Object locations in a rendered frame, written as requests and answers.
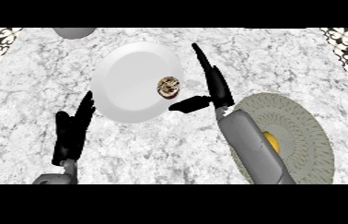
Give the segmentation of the white round plate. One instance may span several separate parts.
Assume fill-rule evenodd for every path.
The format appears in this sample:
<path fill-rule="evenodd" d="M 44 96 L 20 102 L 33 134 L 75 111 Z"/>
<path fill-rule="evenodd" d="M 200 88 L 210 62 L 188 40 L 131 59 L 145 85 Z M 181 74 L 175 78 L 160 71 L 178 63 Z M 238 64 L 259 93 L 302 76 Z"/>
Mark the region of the white round plate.
<path fill-rule="evenodd" d="M 163 45 L 138 41 L 117 47 L 101 59 L 91 79 L 100 114 L 123 124 L 157 117 L 178 98 L 168 100 L 157 93 L 165 77 L 182 81 L 179 59 Z"/>

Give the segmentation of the yellow round object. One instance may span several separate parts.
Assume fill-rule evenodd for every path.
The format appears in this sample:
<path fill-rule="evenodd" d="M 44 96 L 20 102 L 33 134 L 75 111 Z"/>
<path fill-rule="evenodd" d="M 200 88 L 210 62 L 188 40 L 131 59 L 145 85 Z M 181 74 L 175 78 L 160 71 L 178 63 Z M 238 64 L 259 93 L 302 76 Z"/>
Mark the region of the yellow round object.
<path fill-rule="evenodd" d="M 268 131 L 263 132 L 263 137 L 266 138 L 275 153 L 280 154 L 280 144 L 278 144 L 277 138 Z"/>

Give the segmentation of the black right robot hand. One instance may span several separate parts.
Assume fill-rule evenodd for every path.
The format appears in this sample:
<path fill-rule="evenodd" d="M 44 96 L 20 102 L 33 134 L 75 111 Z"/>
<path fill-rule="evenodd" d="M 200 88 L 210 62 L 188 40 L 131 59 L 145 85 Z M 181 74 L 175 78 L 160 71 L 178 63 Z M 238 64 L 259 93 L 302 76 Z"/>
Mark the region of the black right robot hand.
<path fill-rule="evenodd" d="M 209 103 L 213 103 L 216 112 L 219 114 L 224 114 L 228 107 L 234 105 L 234 99 L 228 84 L 218 70 L 218 67 L 209 64 L 207 58 L 197 44 L 193 43 L 191 47 L 196 52 L 197 60 L 203 70 L 209 95 L 187 98 L 185 100 L 173 103 L 168 107 L 168 109 L 170 111 L 190 113 L 206 108 L 209 106 Z"/>

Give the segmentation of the black white patterned cloth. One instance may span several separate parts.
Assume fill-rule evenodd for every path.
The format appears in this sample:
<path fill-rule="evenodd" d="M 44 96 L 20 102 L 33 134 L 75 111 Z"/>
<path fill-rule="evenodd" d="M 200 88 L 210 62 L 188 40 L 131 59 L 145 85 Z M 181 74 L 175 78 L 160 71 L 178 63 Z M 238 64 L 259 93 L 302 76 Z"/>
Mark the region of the black white patterned cloth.
<path fill-rule="evenodd" d="M 339 58 L 342 69 L 348 72 L 348 28 L 319 28 L 319 31 Z"/>
<path fill-rule="evenodd" d="M 0 28 L 0 59 L 8 51 L 8 47 L 13 44 L 22 28 Z"/>

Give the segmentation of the round beige woven placemat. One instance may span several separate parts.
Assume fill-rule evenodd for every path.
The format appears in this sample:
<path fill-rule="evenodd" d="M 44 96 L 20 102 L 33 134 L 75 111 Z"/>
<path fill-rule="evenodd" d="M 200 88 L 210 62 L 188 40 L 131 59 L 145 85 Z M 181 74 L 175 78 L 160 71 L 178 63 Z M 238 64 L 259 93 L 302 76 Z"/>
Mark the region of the round beige woven placemat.
<path fill-rule="evenodd" d="M 256 93 L 234 106 L 280 144 L 280 158 L 296 184 L 331 184 L 334 155 L 321 125 L 302 105 L 274 93 Z"/>

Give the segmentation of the brown frosted cupcake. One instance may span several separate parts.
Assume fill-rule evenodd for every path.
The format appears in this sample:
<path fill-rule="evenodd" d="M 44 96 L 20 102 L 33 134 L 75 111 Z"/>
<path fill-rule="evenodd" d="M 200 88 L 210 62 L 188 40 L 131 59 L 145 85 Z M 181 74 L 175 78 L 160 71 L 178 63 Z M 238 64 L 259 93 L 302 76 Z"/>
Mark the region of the brown frosted cupcake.
<path fill-rule="evenodd" d="M 157 82 L 159 95 L 170 100 L 176 97 L 179 92 L 179 81 L 175 77 L 163 77 Z"/>

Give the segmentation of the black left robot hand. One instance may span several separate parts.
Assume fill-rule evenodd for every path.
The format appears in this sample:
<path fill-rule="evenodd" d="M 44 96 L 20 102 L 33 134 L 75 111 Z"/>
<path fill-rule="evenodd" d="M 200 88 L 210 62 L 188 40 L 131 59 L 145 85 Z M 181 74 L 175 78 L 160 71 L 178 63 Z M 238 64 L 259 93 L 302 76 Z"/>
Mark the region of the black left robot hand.
<path fill-rule="evenodd" d="M 95 111 L 92 92 L 88 91 L 79 102 L 73 116 L 64 111 L 55 113 L 55 145 L 51 164 L 61 165 L 67 159 L 78 160 L 85 141 L 85 132 Z"/>

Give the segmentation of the grey round bowl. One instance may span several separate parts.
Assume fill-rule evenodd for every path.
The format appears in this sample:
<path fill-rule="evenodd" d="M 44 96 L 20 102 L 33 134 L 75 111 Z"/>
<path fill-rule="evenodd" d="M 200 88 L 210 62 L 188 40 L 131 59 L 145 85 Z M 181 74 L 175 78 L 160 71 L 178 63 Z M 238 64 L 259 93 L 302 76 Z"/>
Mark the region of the grey round bowl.
<path fill-rule="evenodd" d="M 61 38 L 73 40 L 86 37 L 95 28 L 54 28 L 53 30 Z"/>

